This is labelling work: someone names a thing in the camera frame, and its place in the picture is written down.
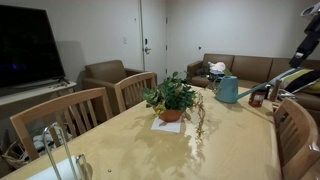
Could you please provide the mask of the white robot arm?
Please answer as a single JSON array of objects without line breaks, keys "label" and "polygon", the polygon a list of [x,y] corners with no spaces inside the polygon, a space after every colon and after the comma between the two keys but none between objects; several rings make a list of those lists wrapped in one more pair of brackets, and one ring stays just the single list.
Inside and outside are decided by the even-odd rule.
[{"label": "white robot arm", "polygon": [[306,37],[298,46],[289,64],[297,68],[315,50],[320,41],[320,2],[304,9],[302,17],[310,17],[311,21],[304,30]]}]

